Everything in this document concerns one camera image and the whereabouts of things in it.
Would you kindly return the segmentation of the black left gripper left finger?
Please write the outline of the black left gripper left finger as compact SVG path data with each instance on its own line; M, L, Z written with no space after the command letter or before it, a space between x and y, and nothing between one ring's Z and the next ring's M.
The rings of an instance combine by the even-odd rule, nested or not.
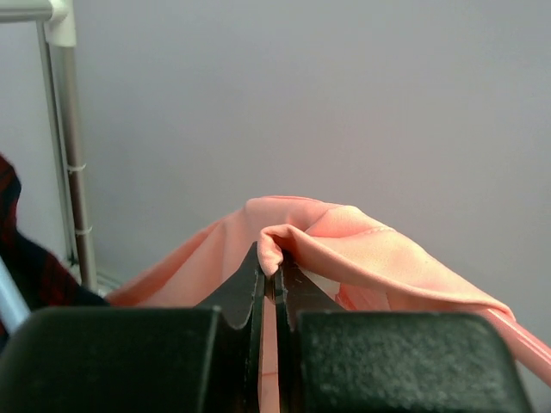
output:
M238 270L188 308L49 307L1 355L4 412L256 412L264 276Z

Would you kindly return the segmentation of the pink skirt hanger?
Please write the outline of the pink skirt hanger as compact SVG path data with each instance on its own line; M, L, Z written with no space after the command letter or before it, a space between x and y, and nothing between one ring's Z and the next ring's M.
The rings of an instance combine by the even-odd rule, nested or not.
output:
M512 321L499 311L488 310L486 317L511 347L511 351L526 366L550 367L550 348L528 332L516 321Z

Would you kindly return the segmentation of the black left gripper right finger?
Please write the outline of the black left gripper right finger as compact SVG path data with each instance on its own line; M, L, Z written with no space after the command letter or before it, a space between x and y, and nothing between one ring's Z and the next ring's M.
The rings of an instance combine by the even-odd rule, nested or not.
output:
M515 361L482 317L346 311L286 258L274 277L284 412L529 412Z

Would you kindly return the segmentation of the pink pleated skirt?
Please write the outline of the pink pleated skirt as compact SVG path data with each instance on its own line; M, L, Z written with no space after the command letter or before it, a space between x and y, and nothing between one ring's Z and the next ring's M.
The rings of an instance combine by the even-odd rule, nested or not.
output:
M250 248L264 276L259 409L280 408L274 277L286 258L346 311L453 312L485 319L507 305L443 266L408 237L353 206L301 197L248 200L108 296L123 307L200 304L240 267Z

